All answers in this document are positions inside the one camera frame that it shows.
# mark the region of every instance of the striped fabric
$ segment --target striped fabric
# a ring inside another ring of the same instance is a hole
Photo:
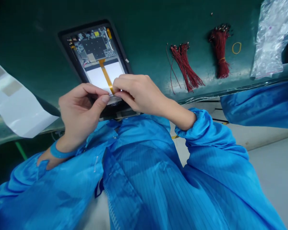
[[[176,128],[190,152],[184,168],[169,122],[145,114],[99,124],[86,152],[50,171],[33,156],[0,187],[0,229],[73,229],[102,176],[112,229],[285,229],[247,151],[192,111],[194,126]]]

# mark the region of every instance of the green workbench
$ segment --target green workbench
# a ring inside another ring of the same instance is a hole
[[[58,107],[58,98],[79,83],[59,46],[58,32],[107,18],[117,29],[133,72],[149,75],[167,97],[183,104],[230,94],[288,79],[288,64],[283,73],[273,78],[250,78],[260,4],[261,0],[2,0],[0,65],[35,95]],[[215,59],[207,37],[221,23],[230,23],[234,36],[227,40],[226,46],[231,74],[219,80],[215,77]],[[175,63],[173,67],[182,89],[174,79],[174,95],[165,48],[167,43],[183,42],[190,42],[190,65],[206,86],[188,93]],[[231,51],[235,42],[242,43],[238,55]],[[62,128],[58,119],[44,132]],[[0,144],[17,138],[0,117]]]

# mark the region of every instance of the red wire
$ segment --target red wire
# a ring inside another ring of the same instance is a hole
[[[165,49],[165,50],[166,50],[167,59],[169,60],[169,63],[170,63],[170,66],[171,66],[170,80],[171,80],[171,86],[172,86],[173,94],[175,94],[174,89],[173,89],[173,84],[172,84],[172,71],[173,71],[173,73],[174,73],[174,75],[175,75],[175,77],[176,77],[176,80],[177,80],[178,85],[179,85],[180,88],[181,88],[181,86],[180,86],[179,81],[178,81],[178,79],[177,79],[177,76],[176,76],[176,74],[175,74],[175,72],[174,72],[174,70],[173,70],[174,58],[173,58],[172,64],[171,64],[171,61],[170,61],[170,58],[169,58],[169,54],[168,54],[168,52],[167,52],[167,46],[168,46],[168,43],[166,44],[166,49]]]
[[[188,92],[193,92],[193,89],[198,88],[200,85],[204,86],[205,84],[199,78],[199,76],[192,70],[189,64],[187,56],[187,50],[189,49],[189,47],[190,46],[188,43],[182,44],[178,48],[176,45],[174,45],[171,46],[171,51],[181,70]]]
[[[220,25],[211,31],[210,41],[213,43],[215,56],[218,60],[217,78],[227,78],[229,76],[229,63],[225,59],[226,40],[230,37],[230,25]]]

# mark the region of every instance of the fingernail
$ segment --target fingernail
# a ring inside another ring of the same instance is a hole
[[[104,103],[108,103],[109,100],[110,100],[110,96],[109,95],[103,95],[101,97],[101,100],[104,102]]]

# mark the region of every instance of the blue anti-static coat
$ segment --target blue anti-static coat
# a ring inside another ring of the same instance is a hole
[[[288,128],[288,81],[221,97],[230,123]]]
[[[85,152],[52,170],[34,155],[0,186],[0,229],[73,229],[102,176],[112,229],[285,229],[246,149],[192,111],[193,127],[176,128],[190,152],[184,168],[169,121],[150,115],[100,123]]]

